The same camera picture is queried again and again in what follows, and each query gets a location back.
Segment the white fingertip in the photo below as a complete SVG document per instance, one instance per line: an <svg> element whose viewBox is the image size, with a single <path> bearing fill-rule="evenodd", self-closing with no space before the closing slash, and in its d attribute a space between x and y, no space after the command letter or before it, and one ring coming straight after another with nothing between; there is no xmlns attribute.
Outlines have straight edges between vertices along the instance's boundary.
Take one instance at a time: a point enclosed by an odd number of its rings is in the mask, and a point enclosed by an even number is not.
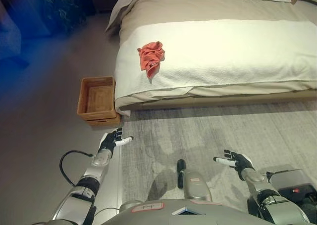
<svg viewBox="0 0 317 225"><path fill-rule="evenodd" d="M230 160L223 159L223 158L216 158L215 161L219 162L221 164L224 164L226 166L236 167L236 161L230 161Z"/></svg>
<svg viewBox="0 0 317 225"><path fill-rule="evenodd" d="M116 144L116 146L122 146L124 144L131 142L132 140L133 140L133 137L127 137L127 138L122 139L121 141L116 141L115 144Z"/></svg>

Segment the black cable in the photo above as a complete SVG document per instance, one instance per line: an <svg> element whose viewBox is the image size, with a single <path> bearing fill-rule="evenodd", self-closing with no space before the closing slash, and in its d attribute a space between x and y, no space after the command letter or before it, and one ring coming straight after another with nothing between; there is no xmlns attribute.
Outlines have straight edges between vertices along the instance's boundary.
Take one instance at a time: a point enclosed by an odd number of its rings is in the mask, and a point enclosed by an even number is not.
<svg viewBox="0 0 317 225"><path fill-rule="evenodd" d="M94 215L94 217L97 216L98 213L100 213L100 212L102 212L102 211L104 211L104 210L107 210L107 209L116 209L116 210L119 210L119 209L117 209L117 208L105 208L105 209L101 209L99 212L97 212L97 213Z"/></svg>
<svg viewBox="0 0 317 225"><path fill-rule="evenodd" d="M42 222L42 223L34 223L34 224L31 224L31 225L37 225L37 224L46 224L45 222Z"/></svg>
<svg viewBox="0 0 317 225"><path fill-rule="evenodd" d="M63 169L63 160L64 160L64 158L65 158L68 154L70 154L70 153L80 153L80 154L83 154L83 155L88 156L88 157L93 157L94 155L93 155L93 154L88 154L88 153L82 152L82 151L71 150L71 151L66 152L66 153L60 158L60 161L59 161L59 169L60 169L61 174L64 176L64 178L67 180L68 183L70 183L72 186L75 186L75 184L67 177L67 175L66 175L66 173L64 172L64 169Z"/></svg>

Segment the wooden basket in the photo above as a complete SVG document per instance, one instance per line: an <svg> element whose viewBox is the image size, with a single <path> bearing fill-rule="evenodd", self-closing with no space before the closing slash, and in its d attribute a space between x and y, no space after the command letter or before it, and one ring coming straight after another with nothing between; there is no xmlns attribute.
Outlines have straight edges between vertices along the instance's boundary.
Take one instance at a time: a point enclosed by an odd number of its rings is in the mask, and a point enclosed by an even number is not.
<svg viewBox="0 0 317 225"><path fill-rule="evenodd" d="M118 118L114 110L114 87L112 76L82 79L77 114L85 121Z"/></svg>
<svg viewBox="0 0 317 225"><path fill-rule="evenodd" d="M90 126L113 126L118 127L121 123L121 115L117 113L115 118L105 118L86 121Z"/></svg>

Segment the bed frame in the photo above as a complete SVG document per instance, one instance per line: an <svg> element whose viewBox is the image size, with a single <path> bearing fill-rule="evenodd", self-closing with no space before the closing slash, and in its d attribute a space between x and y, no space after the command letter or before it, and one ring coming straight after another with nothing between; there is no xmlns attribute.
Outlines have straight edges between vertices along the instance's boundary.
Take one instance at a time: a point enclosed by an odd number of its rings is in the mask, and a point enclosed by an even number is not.
<svg viewBox="0 0 317 225"><path fill-rule="evenodd" d="M222 97L183 97L172 99L161 99L143 103L135 103L122 106L121 110L150 110L150 109L170 109L188 107L207 107L224 105L246 105L263 103L281 103L308 101L317 99L317 90L309 89L303 91L292 91L285 93L263 94L263 95L235 95Z"/></svg>

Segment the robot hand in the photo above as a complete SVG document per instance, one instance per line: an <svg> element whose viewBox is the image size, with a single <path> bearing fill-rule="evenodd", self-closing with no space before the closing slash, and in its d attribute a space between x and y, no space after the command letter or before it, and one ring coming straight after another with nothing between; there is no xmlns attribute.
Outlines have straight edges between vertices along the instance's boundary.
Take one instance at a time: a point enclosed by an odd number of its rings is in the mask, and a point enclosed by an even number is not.
<svg viewBox="0 0 317 225"><path fill-rule="evenodd" d="M103 149L109 149L111 151L111 156L113 155L113 149L115 146L122 146L133 140L133 137L121 138L122 128L118 128L111 133L105 133L101 139L100 148L98 152Z"/></svg>
<svg viewBox="0 0 317 225"><path fill-rule="evenodd" d="M224 150L224 156L228 159L223 159L219 157L214 157L213 160L215 162L222 163L224 165L228 165L232 168L235 168L235 170L239 174L239 178L244 181L241 172L246 168L253 168L251 160L244 154L238 154L230 150Z"/></svg>

